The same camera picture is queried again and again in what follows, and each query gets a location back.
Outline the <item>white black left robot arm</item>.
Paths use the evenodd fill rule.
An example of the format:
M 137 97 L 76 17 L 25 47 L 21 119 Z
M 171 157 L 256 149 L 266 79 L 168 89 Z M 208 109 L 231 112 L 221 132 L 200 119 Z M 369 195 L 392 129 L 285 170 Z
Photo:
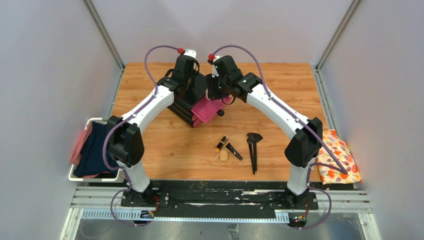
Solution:
M 177 57 L 174 68 L 142 102 L 121 117 L 113 115 L 107 120 L 106 150 L 123 170 L 130 193 L 142 207 L 153 201 L 151 180 L 142 163 L 145 152 L 142 134 L 160 112 L 183 97 L 194 84 L 200 69 L 196 55 L 195 50 L 185 50 Z

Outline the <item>black mascara tube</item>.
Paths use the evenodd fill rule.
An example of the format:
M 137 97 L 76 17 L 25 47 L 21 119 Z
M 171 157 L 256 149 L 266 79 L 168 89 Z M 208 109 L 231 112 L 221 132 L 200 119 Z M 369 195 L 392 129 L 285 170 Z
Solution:
M 227 143 L 225 146 L 239 161 L 243 159 L 243 157 L 239 154 L 239 152 L 232 146 L 231 143 Z

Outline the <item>black drawer organizer box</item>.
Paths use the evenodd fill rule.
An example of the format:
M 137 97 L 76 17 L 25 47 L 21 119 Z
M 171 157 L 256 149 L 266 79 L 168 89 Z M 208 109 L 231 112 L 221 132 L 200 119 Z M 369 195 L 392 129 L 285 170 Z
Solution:
M 194 79 L 195 87 L 189 86 L 185 94 L 167 108 L 194 128 L 200 124 L 200 119 L 192 112 L 192 108 L 205 96 L 207 90 L 206 78 L 199 73 Z

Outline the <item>yellow egg makeup sponge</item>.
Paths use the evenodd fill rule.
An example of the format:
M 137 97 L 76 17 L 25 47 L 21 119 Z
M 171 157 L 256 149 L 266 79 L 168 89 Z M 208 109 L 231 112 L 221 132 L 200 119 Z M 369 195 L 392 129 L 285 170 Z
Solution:
M 218 158 L 219 160 L 226 162 L 229 159 L 229 154 L 226 150 L 222 149 L 219 151 Z

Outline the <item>pink top drawer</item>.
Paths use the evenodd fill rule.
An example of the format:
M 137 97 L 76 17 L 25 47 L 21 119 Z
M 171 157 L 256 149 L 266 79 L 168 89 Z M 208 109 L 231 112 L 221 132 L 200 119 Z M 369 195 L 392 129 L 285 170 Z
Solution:
M 224 110 L 232 97 L 228 96 L 219 100 L 209 100 L 205 96 L 200 99 L 192 108 L 193 127 L 197 127 L 200 123 L 207 124 L 217 115 L 218 110 Z

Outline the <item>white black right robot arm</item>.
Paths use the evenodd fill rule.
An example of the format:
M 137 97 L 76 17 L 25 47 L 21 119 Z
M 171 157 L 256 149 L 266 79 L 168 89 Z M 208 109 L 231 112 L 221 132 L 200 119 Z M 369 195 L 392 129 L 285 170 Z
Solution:
M 289 138 L 284 155 L 290 162 L 290 176 L 285 187 L 285 201 L 298 209 L 309 192 L 309 167 L 322 147 L 323 123 L 309 119 L 275 96 L 265 82 L 252 72 L 243 74 L 230 55 L 208 56 L 212 72 L 206 75 L 208 98 L 228 96 L 240 99 L 271 119 Z

